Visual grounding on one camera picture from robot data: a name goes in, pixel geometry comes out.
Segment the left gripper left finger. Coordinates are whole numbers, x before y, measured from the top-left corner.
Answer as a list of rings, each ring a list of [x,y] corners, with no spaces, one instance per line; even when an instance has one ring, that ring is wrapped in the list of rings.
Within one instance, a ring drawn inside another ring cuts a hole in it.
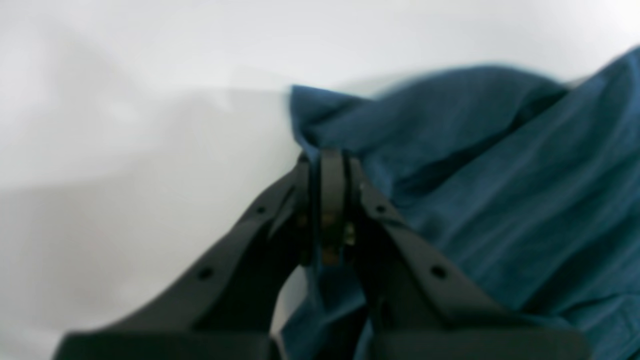
[[[262,192],[178,280],[112,325],[66,335],[57,360],[279,360],[275,303],[312,259],[310,163]]]

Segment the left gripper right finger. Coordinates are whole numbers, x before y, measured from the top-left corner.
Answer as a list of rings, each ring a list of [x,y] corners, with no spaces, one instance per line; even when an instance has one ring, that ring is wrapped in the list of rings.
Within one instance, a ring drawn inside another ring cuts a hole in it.
[[[404,221],[359,160],[318,159],[323,265],[349,265],[373,336],[367,360],[589,360],[576,330],[535,325],[488,296]]]

